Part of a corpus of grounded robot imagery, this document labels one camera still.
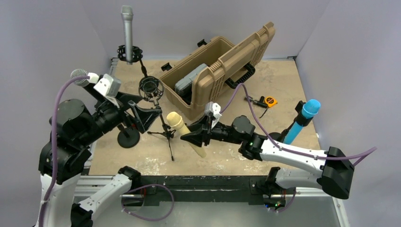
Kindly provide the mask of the black microphone silver grille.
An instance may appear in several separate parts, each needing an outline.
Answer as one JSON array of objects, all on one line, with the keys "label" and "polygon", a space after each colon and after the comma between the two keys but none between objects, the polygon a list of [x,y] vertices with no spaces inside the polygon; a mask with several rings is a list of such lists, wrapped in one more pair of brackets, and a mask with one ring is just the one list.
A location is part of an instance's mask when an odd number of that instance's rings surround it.
[{"label": "black microphone silver grille", "polygon": [[96,73],[87,72],[84,69],[75,69],[70,75],[71,79],[76,79],[74,84],[82,87],[98,102],[103,103],[105,98],[94,89],[94,85],[102,78]]}]

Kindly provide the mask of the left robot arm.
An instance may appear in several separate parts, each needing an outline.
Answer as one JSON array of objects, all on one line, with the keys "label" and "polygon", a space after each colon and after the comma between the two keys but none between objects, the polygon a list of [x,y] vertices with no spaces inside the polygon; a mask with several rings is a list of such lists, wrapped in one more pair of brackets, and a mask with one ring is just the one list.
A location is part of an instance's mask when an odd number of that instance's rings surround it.
[{"label": "left robot arm", "polygon": [[50,118],[50,140],[39,159],[42,196],[38,227],[90,227],[116,197],[141,188],[140,172],[125,166],[89,199],[73,201],[84,165],[91,156],[91,144],[118,128],[119,145],[132,148],[162,113],[159,107],[139,107],[141,97],[137,95],[118,92],[109,100],[96,91],[90,93],[97,100],[94,113],[79,99],[56,101]]}]

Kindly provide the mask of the black tripod shock mount stand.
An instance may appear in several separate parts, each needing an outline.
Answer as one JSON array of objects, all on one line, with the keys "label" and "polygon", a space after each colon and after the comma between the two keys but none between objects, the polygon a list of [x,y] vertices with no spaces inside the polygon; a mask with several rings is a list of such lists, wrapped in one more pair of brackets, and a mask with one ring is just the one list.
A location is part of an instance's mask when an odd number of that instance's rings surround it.
[{"label": "black tripod shock mount stand", "polygon": [[[161,81],[153,76],[146,76],[142,78],[139,82],[139,95],[143,97],[143,100],[146,102],[153,103],[156,109],[162,110],[159,100],[163,96],[164,86]],[[150,132],[148,134],[158,134],[167,138],[171,160],[174,161],[174,156],[171,148],[170,139],[174,137],[174,133],[176,130],[172,130],[171,126],[166,124],[162,114],[159,115],[160,120],[162,122],[163,132]]]}]

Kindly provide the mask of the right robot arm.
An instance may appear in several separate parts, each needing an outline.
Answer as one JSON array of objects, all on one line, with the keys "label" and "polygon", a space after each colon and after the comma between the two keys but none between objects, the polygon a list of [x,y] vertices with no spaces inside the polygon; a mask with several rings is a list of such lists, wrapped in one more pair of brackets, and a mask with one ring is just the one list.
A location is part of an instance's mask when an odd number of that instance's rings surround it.
[{"label": "right robot arm", "polygon": [[188,126],[190,132],[181,139],[197,147],[206,146],[211,140],[239,144],[239,152],[249,160],[272,161],[295,167],[281,168],[265,180],[270,192],[294,187],[323,190],[326,194],[346,200],[355,167],[336,147],[325,150],[300,148],[272,140],[255,132],[255,126],[241,115],[231,125],[220,122],[212,125],[211,117],[204,116]]}]

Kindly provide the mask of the black round base stand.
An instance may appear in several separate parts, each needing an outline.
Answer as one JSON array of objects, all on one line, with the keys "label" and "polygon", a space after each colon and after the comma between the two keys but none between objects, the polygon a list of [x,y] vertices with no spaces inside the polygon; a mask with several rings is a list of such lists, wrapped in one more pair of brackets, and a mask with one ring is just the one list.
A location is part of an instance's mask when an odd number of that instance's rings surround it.
[{"label": "black round base stand", "polygon": [[117,126],[119,133],[117,142],[122,148],[132,148],[136,146],[140,140],[140,132],[135,124],[130,127],[124,127],[122,124]]}]

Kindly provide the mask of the cream microphone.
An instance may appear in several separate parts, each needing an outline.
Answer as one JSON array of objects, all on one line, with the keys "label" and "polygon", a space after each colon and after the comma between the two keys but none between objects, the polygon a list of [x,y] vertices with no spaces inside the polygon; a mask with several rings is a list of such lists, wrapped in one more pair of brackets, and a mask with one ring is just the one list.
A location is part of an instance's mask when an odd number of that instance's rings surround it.
[{"label": "cream microphone", "polygon": [[[166,120],[167,120],[167,124],[169,126],[171,126],[174,130],[179,132],[179,134],[181,136],[190,133],[190,130],[185,125],[182,116],[180,114],[178,114],[177,112],[170,112],[166,116]],[[198,156],[200,156],[201,158],[205,158],[206,157],[207,154],[206,154],[206,151],[204,150],[204,148],[197,147],[197,146],[195,146],[195,145],[193,145],[193,144],[191,144],[189,142],[188,142],[188,144],[197,153]]]}]

